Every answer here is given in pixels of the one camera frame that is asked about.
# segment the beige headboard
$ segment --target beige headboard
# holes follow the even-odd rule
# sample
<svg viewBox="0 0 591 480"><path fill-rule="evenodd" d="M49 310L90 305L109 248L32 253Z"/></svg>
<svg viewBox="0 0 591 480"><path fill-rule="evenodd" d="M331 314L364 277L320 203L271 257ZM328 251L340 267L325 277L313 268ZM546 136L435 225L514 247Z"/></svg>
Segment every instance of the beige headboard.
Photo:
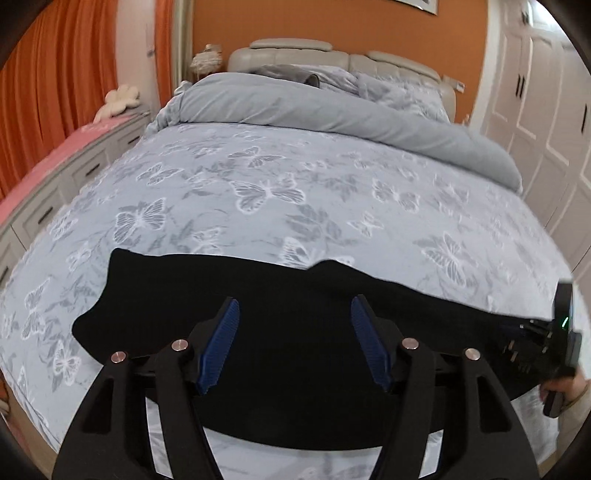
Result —
<svg viewBox="0 0 591 480"><path fill-rule="evenodd" d="M330 43L318 40L265 38L252 42L248 48L234 51L228 61L228 71L245 72L262 65L284 63L332 65L349 72L362 72L372 76L420 78L439 87L447 116L452 122L456 117L456 92L441 81L435 70L416 61L381 51L356 55L333 50Z"/></svg>

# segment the drawer handle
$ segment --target drawer handle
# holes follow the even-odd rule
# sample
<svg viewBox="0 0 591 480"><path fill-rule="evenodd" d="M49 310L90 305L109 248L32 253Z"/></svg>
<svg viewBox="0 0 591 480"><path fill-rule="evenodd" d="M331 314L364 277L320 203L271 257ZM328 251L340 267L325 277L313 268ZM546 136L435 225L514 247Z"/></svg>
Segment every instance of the drawer handle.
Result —
<svg viewBox="0 0 591 480"><path fill-rule="evenodd" d="M53 212L53 207L49 207L47 211L43 215L41 215L41 218L39 218L39 220L37 221L37 225L41 225L43 223L43 220L45 220L51 212Z"/></svg>
<svg viewBox="0 0 591 480"><path fill-rule="evenodd" d="M100 163L97 163L94 167L92 167L89 171L87 171L84 174L84 176L87 177L88 175L92 175L92 172L94 172L99 167L100 167Z"/></svg>
<svg viewBox="0 0 591 480"><path fill-rule="evenodd" d="M9 271L10 271L10 269L8 267L4 267L4 271L2 272L2 275L0 275L0 285L2 284L2 282L4 281L6 276L8 275Z"/></svg>
<svg viewBox="0 0 591 480"><path fill-rule="evenodd" d="M583 126L581 127L581 133L585 133L585 125L587 125L587 114L589 113L589 105L585 105L585 113L583 115Z"/></svg>

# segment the picture frame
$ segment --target picture frame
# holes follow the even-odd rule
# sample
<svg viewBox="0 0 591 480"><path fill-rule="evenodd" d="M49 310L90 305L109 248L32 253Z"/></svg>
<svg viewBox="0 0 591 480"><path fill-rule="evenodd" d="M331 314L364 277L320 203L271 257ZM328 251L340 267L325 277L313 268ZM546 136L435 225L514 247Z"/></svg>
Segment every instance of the picture frame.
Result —
<svg viewBox="0 0 591 480"><path fill-rule="evenodd" d="M412 5L413 7L417 7L425 12L428 12L433 15L437 15L437 4L439 0L396 0L397 2L402 2L403 4Z"/></svg>

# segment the blue gripper pad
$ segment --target blue gripper pad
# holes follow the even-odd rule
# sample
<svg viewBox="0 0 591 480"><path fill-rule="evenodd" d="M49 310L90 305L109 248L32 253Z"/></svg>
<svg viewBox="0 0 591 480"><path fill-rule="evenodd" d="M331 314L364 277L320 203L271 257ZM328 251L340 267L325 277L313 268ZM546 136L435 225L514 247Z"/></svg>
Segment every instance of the blue gripper pad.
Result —
<svg viewBox="0 0 591 480"><path fill-rule="evenodd" d="M384 391L389 391L392 385L390 354L379 339L371 317L358 297L355 297L351 302L351 323L353 323L355 335L361 344L361 350L363 350L374 382L380 385Z"/></svg>
<svg viewBox="0 0 591 480"><path fill-rule="evenodd" d="M209 387L217 383L238 330L239 320L238 301L232 300L201 354L200 373L197 380L197 389L201 395L205 395Z"/></svg>

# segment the human hand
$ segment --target human hand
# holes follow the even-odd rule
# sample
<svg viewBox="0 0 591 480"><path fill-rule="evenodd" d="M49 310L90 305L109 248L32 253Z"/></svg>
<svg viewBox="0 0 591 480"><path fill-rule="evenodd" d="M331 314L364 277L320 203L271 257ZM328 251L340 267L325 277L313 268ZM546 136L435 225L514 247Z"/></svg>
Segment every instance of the human hand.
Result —
<svg viewBox="0 0 591 480"><path fill-rule="evenodd" d="M583 371L578 368L574 378L557 378L542 383L540 385L540 400L545 402L548 392L554 391L564 393L564 399L567 403L570 403L579 398L586 387L587 380L583 375Z"/></svg>

